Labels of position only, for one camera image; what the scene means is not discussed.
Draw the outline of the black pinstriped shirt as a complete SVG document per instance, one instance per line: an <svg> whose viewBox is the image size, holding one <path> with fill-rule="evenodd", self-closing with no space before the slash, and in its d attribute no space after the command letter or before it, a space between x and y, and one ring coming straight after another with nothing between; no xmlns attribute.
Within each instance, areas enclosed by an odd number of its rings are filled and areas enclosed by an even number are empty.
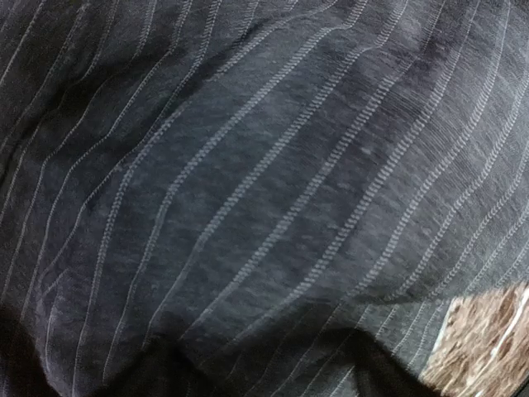
<svg viewBox="0 0 529 397"><path fill-rule="evenodd" d="M527 281L527 2L2 2L2 395L432 396Z"/></svg>

